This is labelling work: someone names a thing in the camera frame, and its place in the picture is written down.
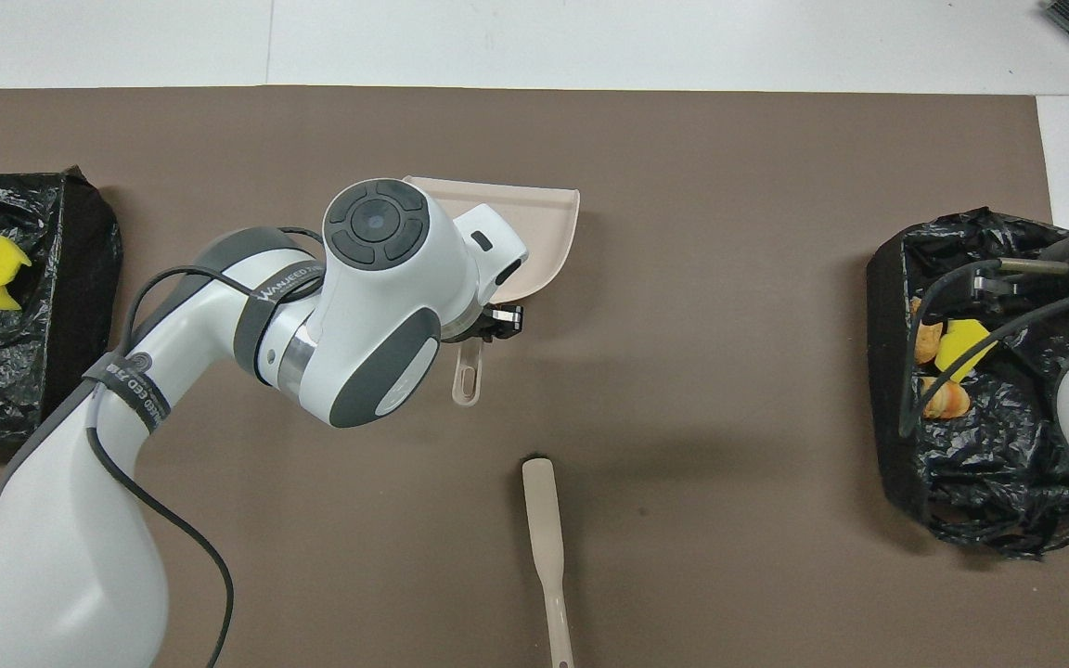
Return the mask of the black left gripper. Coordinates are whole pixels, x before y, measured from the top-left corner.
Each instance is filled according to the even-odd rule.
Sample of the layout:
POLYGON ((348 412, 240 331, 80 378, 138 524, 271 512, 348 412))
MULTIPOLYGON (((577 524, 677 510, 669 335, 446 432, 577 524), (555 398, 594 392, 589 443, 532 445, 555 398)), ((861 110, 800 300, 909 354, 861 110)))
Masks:
POLYGON ((489 310, 483 310, 463 331, 446 338, 446 342, 451 345, 474 338, 492 341, 517 337, 523 330, 524 315, 525 308, 520 304, 489 304, 489 310))

